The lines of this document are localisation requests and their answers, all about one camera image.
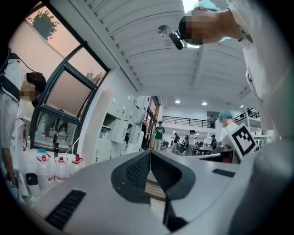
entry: black window frame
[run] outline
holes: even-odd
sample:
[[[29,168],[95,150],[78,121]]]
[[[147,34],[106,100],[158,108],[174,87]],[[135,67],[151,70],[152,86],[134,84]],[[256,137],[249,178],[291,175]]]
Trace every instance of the black window frame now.
[[[75,37],[75,39],[80,43],[78,47],[76,47],[72,52],[70,52],[64,59],[61,61],[61,63],[56,67],[56,69],[53,71],[51,76],[49,77],[47,83],[46,83],[46,88],[44,90],[43,95],[39,99],[38,105],[35,107],[33,115],[32,115],[32,120],[30,124],[30,130],[29,130],[29,135],[31,138],[31,148],[40,148],[40,145],[35,144],[35,132],[36,132],[36,126],[37,126],[37,121],[40,112],[49,114],[52,117],[55,118],[62,118],[63,121],[72,123],[77,125],[77,129],[74,133],[73,136],[73,143],[79,138],[84,120],[86,117],[86,114],[89,110],[90,104],[98,91],[99,87],[101,86],[102,82],[104,81],[105,77],[107,76],[108,72],[110,69],[102,62],[102,60],[94,53],[94,51],[89,47],[86,41],[84,41],[79,34],[69,25],[69,23],[59,14],[59,12],[49,3],[49,1],[43,1],[44,5],[52,12],[52,14],[60,21],[61,24]],[[68,61],[82,48],[84,48],[96,61],[97,63],[105,70],[104,76],[101,78],[100,83],[94,84],[92,83],[89,79],[87,79],[81,72],[79,72],[75,67],[73,67]],[[55,108],[50,107],[49,105],[46,104],[47,99],[54,88],[54,85],[58,81],[60,75],[62,74],[63,71],[67,71],[70,73],[72,76],[74,76],[78,81],[80,81],[83,85],[87,86],[88,88],[91,89],[90,95],[88,96],[88,101],[85,105],[84,111],[82,112],[81,116],[79,118],[70,116],[64,112],[61,112]],[[78,141],[74,145],[73,149],[69,153],[76,154],[77,149],[78,149]],[[42,146],[42,148],[46,149],[47,151],[53,151],[53,146],[48,147],[48,146]],[[60,153],[65,153],[68,149],[63,149],[60,148],[59,152]]]

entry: person wearing hairnet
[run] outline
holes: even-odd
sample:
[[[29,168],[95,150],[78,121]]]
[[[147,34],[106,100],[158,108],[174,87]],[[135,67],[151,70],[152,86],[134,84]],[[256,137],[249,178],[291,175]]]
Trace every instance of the person wearing hairnet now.
[[[294,94],[294,61],[276,23],[255,1],[227,0],[220,10],[209,0],[196,3],[179,23],[179,37],[192,45],[219,42],[228,37],[243,46],[246,80],[255,97],[261,128],[274,130],[274,138],[293,137],[294,123],[283,117],[294,114],[289,104]]]
[[[221,130],[220,142],[225,138],[227,134],[236,129],[238,125],[233,121],[233,115],[228,110],[220,112],[220,123],[224,124],[224,128]]]

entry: black metal railing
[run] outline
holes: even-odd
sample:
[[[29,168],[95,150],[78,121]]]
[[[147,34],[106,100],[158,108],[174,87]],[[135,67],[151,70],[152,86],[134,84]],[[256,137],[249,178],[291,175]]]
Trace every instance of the black metal railing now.
[[[171,124],[180,124],[180,125],[186,125],[186,126],[194,126],[194,127],[215,128],[215,122],[200,120],[200,119],[162,116],[162,122],[171,123]]]
[[[252,118],[259,118],[259,112],[257,109],[250,108],[249,110],[246,111],[248,113],[248,117]],[[241,120],[246,118],[246,112],[241,113],[238,117],[235,117],[233,120],[234,122],[240,122]]]

